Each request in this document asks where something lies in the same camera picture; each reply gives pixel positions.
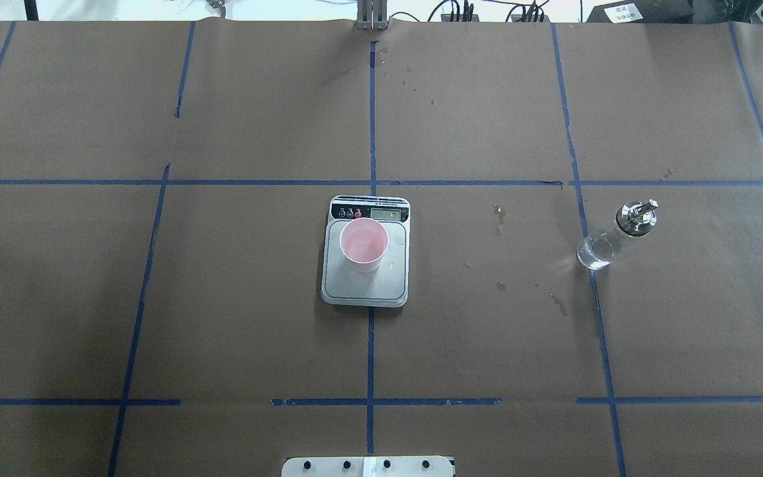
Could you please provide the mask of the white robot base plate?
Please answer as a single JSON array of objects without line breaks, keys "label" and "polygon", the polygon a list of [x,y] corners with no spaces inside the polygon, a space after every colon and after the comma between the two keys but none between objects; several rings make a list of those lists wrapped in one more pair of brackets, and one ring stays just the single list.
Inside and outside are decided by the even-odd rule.
[{"label": "white robot base plate", "polygon": [[281,476],[455,476],[453,458],[416,456],[307,456],[289,458]]}]

